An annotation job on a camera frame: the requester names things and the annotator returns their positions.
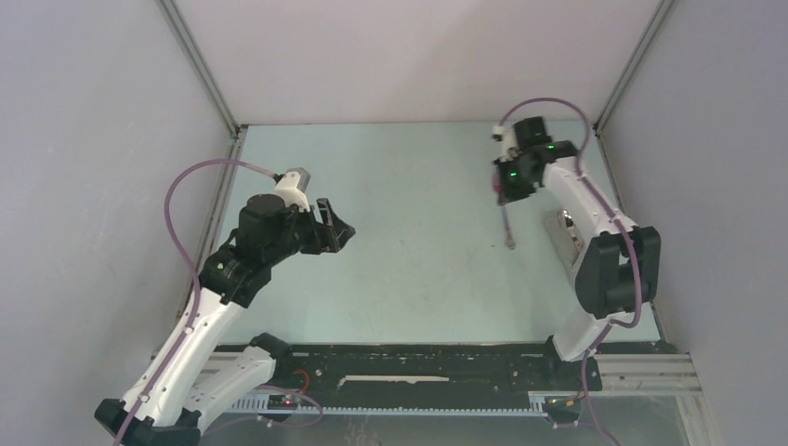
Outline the silver spoon pink handle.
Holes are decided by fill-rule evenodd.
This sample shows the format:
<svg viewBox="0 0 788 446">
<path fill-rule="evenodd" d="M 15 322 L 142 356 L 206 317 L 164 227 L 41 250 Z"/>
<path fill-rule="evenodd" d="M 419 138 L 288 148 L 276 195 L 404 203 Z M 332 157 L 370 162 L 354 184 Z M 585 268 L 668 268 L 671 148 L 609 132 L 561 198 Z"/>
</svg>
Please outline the silver spoon pink handle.
<svg viewBox="0 0 788 446">
<path fill-rule="evenodd" d="M 584 247 L 584 240 L 581 234 L 577 231 L 577 227 L 571 214 L 563 209 L 558 212 L 559 226 L 568 234 L 572 244 L 577 252 L 580 252 Z"/>
</svg>

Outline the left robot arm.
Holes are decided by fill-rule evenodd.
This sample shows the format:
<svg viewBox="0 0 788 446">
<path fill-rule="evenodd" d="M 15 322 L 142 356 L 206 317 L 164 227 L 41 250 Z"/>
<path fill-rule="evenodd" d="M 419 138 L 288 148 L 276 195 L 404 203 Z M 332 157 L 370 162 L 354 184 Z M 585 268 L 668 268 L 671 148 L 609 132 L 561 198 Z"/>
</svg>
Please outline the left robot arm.
<svg viewBox="0 0 788 446">
<path fill-rule="evenodd" d="M 190 303 L 149 368 L 119 400 L 103 400 L 96 409 L 114 444 L 196 445 L 254 387 L 289 383 L 289 346 L 271 334 L 253 338 L 240 358 L 203 382 L 197 378 L 275 266 L 296 254 L 337 253 L 355 233 L 324 198 L 301 210 L 280 195 L 251 197 L 237 228 L 206 259 Z"/>
</svg>

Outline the grey cloth napkin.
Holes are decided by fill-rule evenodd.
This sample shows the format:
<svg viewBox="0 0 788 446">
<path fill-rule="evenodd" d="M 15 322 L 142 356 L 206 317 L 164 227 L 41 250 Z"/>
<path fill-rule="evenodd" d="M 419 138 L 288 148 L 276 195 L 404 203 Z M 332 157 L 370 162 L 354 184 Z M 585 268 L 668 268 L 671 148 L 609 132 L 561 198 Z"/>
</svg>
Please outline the grey cloth napkin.
<svg viewBox="0 0 788 446">
<path fill-rule="evenodd" d="M 568 234 L 559 226 L 558 212 L 561 210 L 563 209 L 552 210 L 544 213 L 543 224 L 547 236 L 557 252 L 559 260 L 561 261 L 567 274 L 570 275 L 572 268 L 583 249 L 580 252 L 577 252 Z"/>
</svg>

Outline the iridescent fork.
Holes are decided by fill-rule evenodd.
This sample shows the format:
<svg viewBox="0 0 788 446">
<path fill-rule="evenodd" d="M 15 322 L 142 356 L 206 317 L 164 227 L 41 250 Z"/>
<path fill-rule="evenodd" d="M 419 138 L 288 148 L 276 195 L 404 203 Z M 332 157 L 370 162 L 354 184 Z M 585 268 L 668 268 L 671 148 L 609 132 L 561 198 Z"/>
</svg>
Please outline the iridescent fork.
<svg viewBox="0 0 788 446">
<path fill-rule="evenodd" d="M 508 212 L 507 212 L 507 209 L 506 209 L 506 204 L 501 201 L 502 188 L 501 188 L 501 180 L 500 180 L 499 170 L 498 170 L 497 167 L 495 167 L 493 169 L 493 171 L 492 171 L 492 190 L 494 191 L 494 193 L 496 195 L 496 202 L 497 202 L 497 204 L 499 206 L 499 209 L 500 209 L 500 212 L 501 212 L 503 228 L 504 228 L 505 246 L 506 246 L 506 248 L 508 250 L 513 251 L 513 250 L 516 249 L 517 244 L 516 244 L 516 240 L 515 240 L 513 231 L 511 229 L 511 224 L 510 224 L 509 215 L 508 215 Z"/>
</svg>

